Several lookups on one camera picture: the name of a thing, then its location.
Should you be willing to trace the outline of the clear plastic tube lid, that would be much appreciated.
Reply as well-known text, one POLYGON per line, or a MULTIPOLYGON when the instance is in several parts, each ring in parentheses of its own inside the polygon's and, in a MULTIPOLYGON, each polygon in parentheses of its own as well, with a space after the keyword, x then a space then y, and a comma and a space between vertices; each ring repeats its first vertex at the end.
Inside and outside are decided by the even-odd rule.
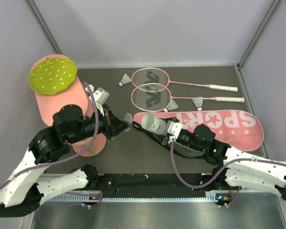
POLYGON ((126 121, 129 124, 128 128, 125 129, 125 132, 128 132, 133 124, 133 116, 130 113, 126 113, 124 116, 124 121, 126 121))

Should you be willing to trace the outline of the white shuttlecock tube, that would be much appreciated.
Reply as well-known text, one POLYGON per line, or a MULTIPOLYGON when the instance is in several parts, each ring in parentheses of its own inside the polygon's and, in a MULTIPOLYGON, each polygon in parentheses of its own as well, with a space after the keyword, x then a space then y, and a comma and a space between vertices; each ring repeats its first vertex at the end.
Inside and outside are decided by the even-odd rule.
POLYGON ((154 116, 153 114, 145 114, 141 119, 141 126, 144 130, 160 135, 166 136, 168 135, 167 132, 167 121, 154 116))

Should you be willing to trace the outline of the white plastic shuttlecock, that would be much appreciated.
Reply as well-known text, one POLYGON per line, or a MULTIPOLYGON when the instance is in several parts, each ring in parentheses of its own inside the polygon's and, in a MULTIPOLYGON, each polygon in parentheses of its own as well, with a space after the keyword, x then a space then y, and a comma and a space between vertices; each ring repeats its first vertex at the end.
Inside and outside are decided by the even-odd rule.
POLYGON ((177 109, 179 106, 178 104, 172 99, 170 100, 170 102, 168 103, 168 105, 164 108, 164 112, 169 112, 169 111, 172 111, 172 110, 175 110, 177 109))

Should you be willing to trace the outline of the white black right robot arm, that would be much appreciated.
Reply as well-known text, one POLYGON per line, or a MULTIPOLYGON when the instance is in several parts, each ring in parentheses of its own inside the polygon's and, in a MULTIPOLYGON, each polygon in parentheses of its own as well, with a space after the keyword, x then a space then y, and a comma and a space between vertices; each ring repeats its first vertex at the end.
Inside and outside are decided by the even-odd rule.
POLYGON ((265 159, 249 154, 215 139, 215 133, 204 124, 193 132, 182 124, 169 121, 164 128, 165 143, 174 144, 201 152, 206 162, 217 166, 217 172, 208 181, 191 185, 176 171, 178 179, 187 187, 201 189, 214 184, 223 189, 226 186, 257 189, 276 194, 286 201, 286 162, 265 159))

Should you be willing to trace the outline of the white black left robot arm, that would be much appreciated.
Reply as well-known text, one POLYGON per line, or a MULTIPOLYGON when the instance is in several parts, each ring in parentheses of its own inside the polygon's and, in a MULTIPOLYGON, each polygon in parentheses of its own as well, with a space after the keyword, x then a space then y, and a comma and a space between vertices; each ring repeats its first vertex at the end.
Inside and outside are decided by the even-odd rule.
POLYGON ((70 151, 70 144, 98 134, 112 139, 131 127, 130 122, 116 117, 108 106, 102 108, 104 113, 84 118, 79 106, 69 104, 53 115, 53 125, 39 131, 29 143, 9 184, 0 185, 1 218, 24 217, 55 196, 97 187, 99 175, 91 165, 50 181, 38 181, 38 178, 70 151))

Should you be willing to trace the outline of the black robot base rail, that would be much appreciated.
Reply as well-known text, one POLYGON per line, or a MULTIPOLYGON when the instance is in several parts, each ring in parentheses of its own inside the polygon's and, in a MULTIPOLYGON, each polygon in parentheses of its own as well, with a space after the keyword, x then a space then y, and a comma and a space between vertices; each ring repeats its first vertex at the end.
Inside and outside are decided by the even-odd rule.
POLYGON ((223 180, 202 189, 185 186, 176 174, 104 174, 84 191, 101 191, 104 198, 196 198, 213 190, 229 191, 223 180))

